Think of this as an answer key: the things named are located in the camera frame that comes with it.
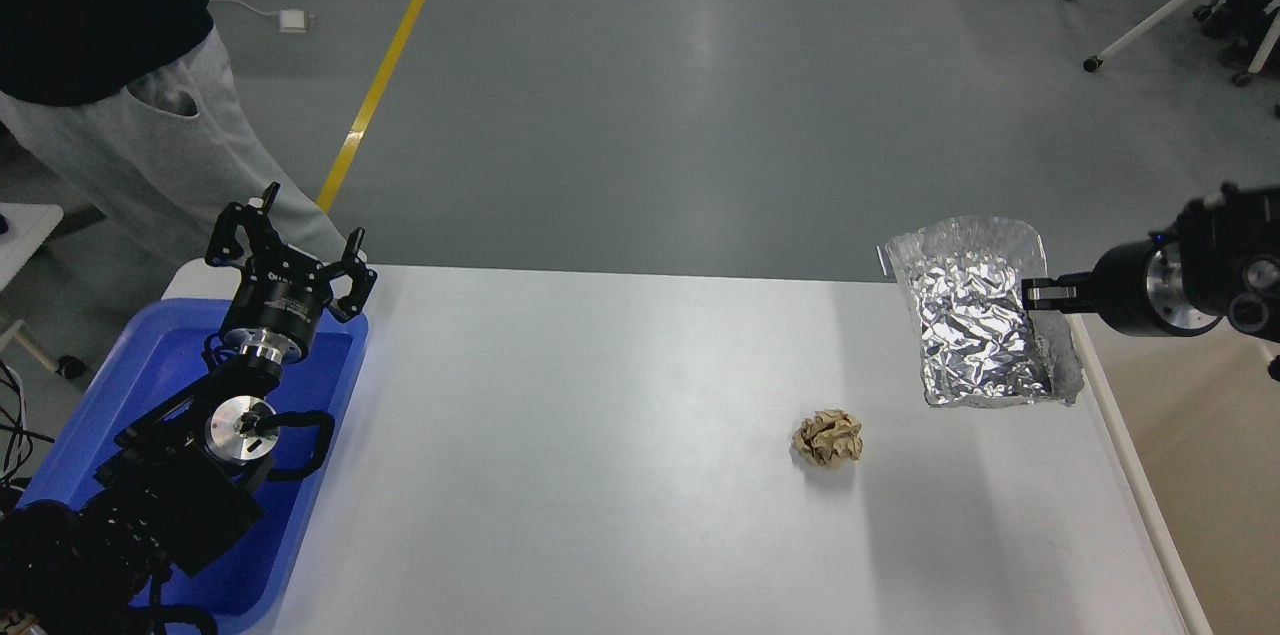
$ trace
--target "person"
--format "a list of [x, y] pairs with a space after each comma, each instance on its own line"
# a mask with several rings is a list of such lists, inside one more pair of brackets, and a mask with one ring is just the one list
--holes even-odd
[[282, 188], [271, 220], [324, 260], [344, 238], [266, 152], [209, 0], [0, 0], [0, 122], [170, 262], [204, 255], [228, 202]]

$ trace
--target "crumpled paper ball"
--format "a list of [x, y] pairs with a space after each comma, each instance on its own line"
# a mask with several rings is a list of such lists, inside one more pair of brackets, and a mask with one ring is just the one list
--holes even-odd
[[796, 451], [820, 467], [840, 467], [863, 457], [863, 424], [842, 410], [819, 410], [792, 437]]

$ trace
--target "pants pocket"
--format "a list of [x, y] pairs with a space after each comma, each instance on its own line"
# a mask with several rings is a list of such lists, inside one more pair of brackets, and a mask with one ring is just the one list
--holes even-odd
[[192, 95], [192, 88], [174, 76], [175, 73], [169, 73], [173, 67], [147, 73], [124, 84], [124, 96], [159, 115], [195, 120], [200, 117], [196, 96]]

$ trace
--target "aluminum foil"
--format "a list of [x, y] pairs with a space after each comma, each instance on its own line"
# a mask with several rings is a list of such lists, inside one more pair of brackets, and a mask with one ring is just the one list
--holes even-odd
[[1046, 274], [1030, 225], [956, 216], [892, 238], [886, 251], [920, 329], [927, 403], [1075, 402], [1084, 380], [1066, 319], [1021, 303], [1023, 278]]

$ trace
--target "chair wheel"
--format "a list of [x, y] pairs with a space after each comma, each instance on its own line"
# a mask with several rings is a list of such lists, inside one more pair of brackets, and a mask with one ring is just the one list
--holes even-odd
[[64, 376], [64, 379], [67, 380], [77, 379], [78, 376], [83, 375], [86, 370], [88, 370], [88, 366], [86, 366], [84, 361], [82, 361], [78, 357], [64, 355], [63, 357], [58, 358], [56, 373]]

